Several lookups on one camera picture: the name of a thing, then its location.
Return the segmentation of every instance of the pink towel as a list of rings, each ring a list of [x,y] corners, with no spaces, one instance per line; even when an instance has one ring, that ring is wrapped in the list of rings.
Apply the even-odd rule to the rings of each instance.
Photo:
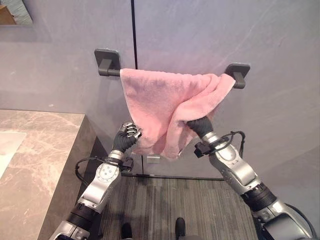
[[[143,135],[134,150],[176,159],[196,134],[185,122],[210,114],[235,84],[227,75],[122,69],[126,104]]]

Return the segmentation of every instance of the mirror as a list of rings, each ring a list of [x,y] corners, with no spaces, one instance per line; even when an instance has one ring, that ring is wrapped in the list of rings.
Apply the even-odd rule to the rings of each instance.
[[[23,0],[0,0],[0,25],[30,25],[32,19]]]

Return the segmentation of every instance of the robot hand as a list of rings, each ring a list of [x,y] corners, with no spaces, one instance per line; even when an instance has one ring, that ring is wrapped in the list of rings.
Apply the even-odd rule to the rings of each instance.
[[[188,121],[186,123],[190,129],[192,129],[199,138],[203,138],[206,134],[214,131],[212,124],[207,116],[200,119]]]
[[[122,124],[115,135],[109,159],[122,160],[124,153],[142,136],[142,130],[137,129],[132,122]]]

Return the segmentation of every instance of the black shoe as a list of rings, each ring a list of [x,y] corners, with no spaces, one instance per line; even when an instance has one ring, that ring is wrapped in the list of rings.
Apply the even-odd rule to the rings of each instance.
[[[121,239],[132,239],[132,229],[128,222],[121,227]]]
[[[175,239],[186,235],[186,222],[182,217],[178,217],[175,221]]]

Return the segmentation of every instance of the gray carpet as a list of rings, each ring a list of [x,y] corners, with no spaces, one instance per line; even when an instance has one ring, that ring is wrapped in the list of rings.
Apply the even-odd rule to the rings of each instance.
[[[135,240],[174,240],[175,221],[203,240],[256,240],[249,208],[224,181],[122,176],[102,216],[104,240],[121,239],[129,222]]]

